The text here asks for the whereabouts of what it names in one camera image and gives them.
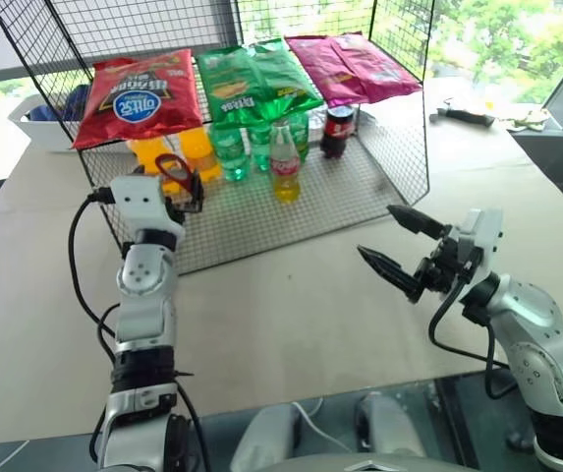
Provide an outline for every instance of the orange juice bottle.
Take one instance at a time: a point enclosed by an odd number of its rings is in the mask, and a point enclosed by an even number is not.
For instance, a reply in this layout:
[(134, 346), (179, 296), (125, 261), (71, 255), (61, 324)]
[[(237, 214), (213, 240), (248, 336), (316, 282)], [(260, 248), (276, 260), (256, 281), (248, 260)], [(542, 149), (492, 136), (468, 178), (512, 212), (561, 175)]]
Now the orange juice bottle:
[[(163, 137), (150, 138), (149, 140), (129, 140), (127, 141), (127, 145), (137, 156), (138, 163), (143, 166), (143, 172), (150, 175), (159, 173), (154, 159), (161, 154), (174, 153)], [(181, 191), (181, 186), (171, 181), (163, 182), (162, 188), (165, 194), (178, 194)]]
[(178, 136), (187, 163), (198, 171), (202, 182), (217, 179), (222, 175), (213, 146), (203, 127), (182, 131)]

